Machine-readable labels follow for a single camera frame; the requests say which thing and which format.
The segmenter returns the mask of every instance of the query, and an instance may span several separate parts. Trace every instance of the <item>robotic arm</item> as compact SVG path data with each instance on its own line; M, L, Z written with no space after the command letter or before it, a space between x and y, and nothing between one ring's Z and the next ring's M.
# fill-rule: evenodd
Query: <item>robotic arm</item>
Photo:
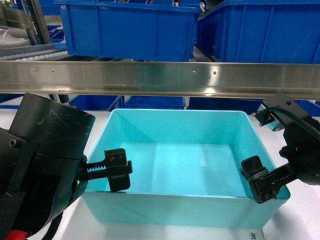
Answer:
M89 180L108 178L111 192L130 187L133 171L124 149L105 151L103 161L87 163L83 152L94 121L70 105L24 95L10 129L0 128L1 240L37 233L85 191Z
M309 185L320 185L320 123L285 94L264 99L252 114L260 126L273 131L284 128L287 146L279 154L288 163L268 171L259 156L241 162L240 172L249 183L255 201L262 204L275 199L282 186L300 179Z

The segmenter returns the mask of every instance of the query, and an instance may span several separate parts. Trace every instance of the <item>metal beam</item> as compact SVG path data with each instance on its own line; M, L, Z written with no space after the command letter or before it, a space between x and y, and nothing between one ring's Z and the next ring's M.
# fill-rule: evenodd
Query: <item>metal beam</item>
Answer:
M320 99L320 64L0 61L0 93Z

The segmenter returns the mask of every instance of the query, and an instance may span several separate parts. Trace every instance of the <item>screw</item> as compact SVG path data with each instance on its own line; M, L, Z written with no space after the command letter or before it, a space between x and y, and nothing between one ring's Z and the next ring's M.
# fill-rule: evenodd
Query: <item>screw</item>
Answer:
M15 139L12 139L9 143L10 147L14 148L14 147L18 147L20 144L19 141L15 140Z

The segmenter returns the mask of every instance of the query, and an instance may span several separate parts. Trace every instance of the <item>plastic bin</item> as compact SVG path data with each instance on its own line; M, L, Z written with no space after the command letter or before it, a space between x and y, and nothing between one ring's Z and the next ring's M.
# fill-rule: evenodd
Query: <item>plastic bin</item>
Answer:
M190 110L237 110L246 114L256 112L261 104L261 99L237 99L218 97L190 97Z
M319 64L317 26L317 0L225 0L200 18L197 44L218 62Z
M172 5L54 0L71 55L187 62L200 9Z
M49 24L47 28L53 43L60 43L64 40L65 33L62 28L62 25Z
M153 0L153 4L168 4L168 5L172 5L173 4L173 0Z
M131 96L125 103L125 109L184 109L184 97L174 96Z
M277 199L253 199L241 161L275 166L241 111L116 109L89 162L116 148L132 161L131 187L110 193L96 179L82 195L100 222L261 229L290 197L283 187Z
M53 4L52 0L40 0L43 15L45 16L58 16L60 15L59 5Z
M314 103L309 100L295 100L295 102L312 117L320 117L320 106L317 102Z
M201 0L179 0L179 4L182 7L199 8Z
M0 103L16 99L19 97L22 97L23 94L6 94L6 93L0 93Z
M79 95L69 101L70 105L78 109L87 111L112 111L123 108L124 96L105 96L105 95Z

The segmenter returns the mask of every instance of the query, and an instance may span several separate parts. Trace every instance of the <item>label sticker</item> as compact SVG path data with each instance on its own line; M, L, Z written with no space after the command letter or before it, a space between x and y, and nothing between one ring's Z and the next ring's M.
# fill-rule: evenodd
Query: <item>label sticker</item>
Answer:
M251 229L250 230L250 240L268 240L262 230Z

